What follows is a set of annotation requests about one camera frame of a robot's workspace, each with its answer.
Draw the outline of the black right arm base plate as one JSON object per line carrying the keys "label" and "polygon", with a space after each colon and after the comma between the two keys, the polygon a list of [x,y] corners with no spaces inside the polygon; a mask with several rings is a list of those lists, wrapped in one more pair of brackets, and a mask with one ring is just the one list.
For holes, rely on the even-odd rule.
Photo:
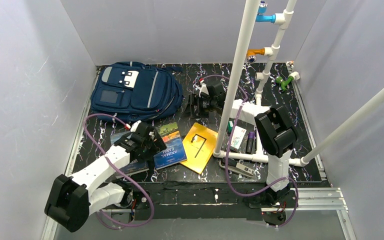
{"label": "black right arm base plate", "polygon": [[294,208],[296,204],[296,192],[289,190],[288,192],[277,195],[271,193],[271,190],[267,190],[259,195],[246,197],[243,202],[251,209],[274,209],[280,211],[286,208]]}

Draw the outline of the Animal Farm book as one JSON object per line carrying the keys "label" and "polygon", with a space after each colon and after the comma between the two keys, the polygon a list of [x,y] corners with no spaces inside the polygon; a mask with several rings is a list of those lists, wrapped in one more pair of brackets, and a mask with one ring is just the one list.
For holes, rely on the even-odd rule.
{"label": "Animal Farm book", "polygon": [[157,130],[166,145],[166,149],[153,157],[155,169],[160,170],[186,161],[187,155],[177,123],[163,125]]}

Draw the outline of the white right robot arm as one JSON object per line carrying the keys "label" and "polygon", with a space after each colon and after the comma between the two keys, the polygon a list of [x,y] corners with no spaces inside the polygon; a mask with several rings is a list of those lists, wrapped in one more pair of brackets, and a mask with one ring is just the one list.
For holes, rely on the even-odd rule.
{"label": "white right robot arm", "polygon": [[[228,106],[229,95],[220,83],[207,85],[201,79],[198,90],[187,97],[185,115],[207,118],[210,112],[222,114]],[[228,118],[256,127],[261,148],[267,153],[268,173],[264,189],[272,194],[288,192],[290,158],[298,139],[288,111],[283,106],[268,107],[250,103],[247,99],[234,99]]]}

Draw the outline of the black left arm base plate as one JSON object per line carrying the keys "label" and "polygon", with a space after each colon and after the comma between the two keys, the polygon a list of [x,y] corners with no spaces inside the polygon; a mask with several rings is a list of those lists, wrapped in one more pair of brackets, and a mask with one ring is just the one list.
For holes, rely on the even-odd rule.
{"label": "black left arm base plate", "polygon": [[149,209],[150,203],[148,199],[139,191],[130,191],[123,195],[121,202],[113,204],[119,209]]}

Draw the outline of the navy blue student backpack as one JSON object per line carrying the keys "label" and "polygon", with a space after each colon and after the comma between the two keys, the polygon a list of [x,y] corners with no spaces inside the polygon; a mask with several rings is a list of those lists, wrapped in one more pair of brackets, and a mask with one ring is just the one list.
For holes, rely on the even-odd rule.
{"label": "navy blue student backpack", "polygon": [[182,67],[156,67],[136,61],[104,67],[90,96],[90,109],[100,119],[125,123],[153,121],[174,115],[182,105],[183,87],[174,73]]}

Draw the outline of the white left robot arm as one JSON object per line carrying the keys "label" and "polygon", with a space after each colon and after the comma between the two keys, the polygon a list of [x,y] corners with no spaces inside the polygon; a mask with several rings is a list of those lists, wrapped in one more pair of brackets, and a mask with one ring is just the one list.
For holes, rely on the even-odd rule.
{"label": "white left robot arm", "polygon": [[123,201],[126,187],[104,181],[132,160],[147,161],[166,148],[155,127],[134,123],[90,165],[69,176],[59,175],[53,181],[44,213],[71,233],[76,232],[91,214]]}

